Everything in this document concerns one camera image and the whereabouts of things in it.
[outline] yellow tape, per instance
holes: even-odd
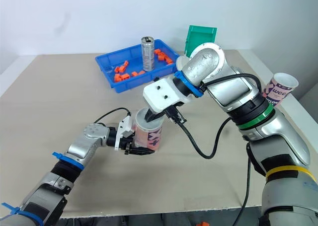
[[[301,171],[301,172],[309,175],[316,182],[315,177],[313,176],[313,174],[309,170],[307,170],[306,168],[303,168],[301,166],[297,166],[297,165],[285,165],[285,166],[279,166],[279,167],[273,168],[266,173],[266,180],[271,174],[274,174],[274,173],[279,172],[279,171],[284,171],[284,170]]]

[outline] green ring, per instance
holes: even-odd
[[[258,117],[250,120],[249,122],[247,123],[244,123],[242,125],[238,125],[238,128],[241,129],[241,130],[244,130],[246,128],[250,128],[258,123],[260,123],[261,121],[263,121],[265,118],[268,117],[269,114],[271,114],[271,112],[273,111],[274,107],[273,105],[271,105],[270,103],[268,104],[268,107],[265,109],[265,111],[259,115]]]

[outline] blue cable tie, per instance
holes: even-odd
[[[186,77],[183,75],[182,71],[177,71],[174,74],[175,77],[177,77],[178,79],[180,79],[188,88],[189,90],[192,91],[192,93],[194,94],[194,96],[196,97],[201,97],[203,95],[203,93],[200,91],[199,88],[195,87],[193,84],[191,84]]]
[[[52,155],[55,156],[59,160],[64,160],[64,161],[66,161],[74,166],[77,166],[79,169],[84,170],[84,166],[82,164],[80,164],[79,162],[77,162],[76,160],[73,160],[73,159],[71,159],[67,156],[64,156],[61,153],[57,153],[57,152],[53,152]]]
[[[19,207],[13,207],[7,203],[1,203],[3,206],[5,206],[6,208],[10,209],[11,212],[10,214],[11,215],[23,215],[23,216],[26,216],[30,219],[33,219],[35,220],[40,226],[44,226],[44,223],[43,223],[43,220],[38,217],[37,215],[33,214],[33,213],[30,213],[30,212],[27,212],[27,211],[21,211],[21,208]]]

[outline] floor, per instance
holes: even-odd
[[[101,217],[60,219],[57,226],[195,226],[207,222],[210,226],[231,226],[239,209],[220,211],[196,211],[169,214],[134,215],[125,217]],[[257,226],[260,208],[245,209],[237,226]]]

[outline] paper cup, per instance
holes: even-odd
[[[295,77],[286,73],[276,73],[263,90],[263,97],[274,107],[278,106],[298,84]]]
[[[135,146],[157,151],[161,140],[163,116],[147,123],[147,111],[148,108],[143,108],[136,114]]]

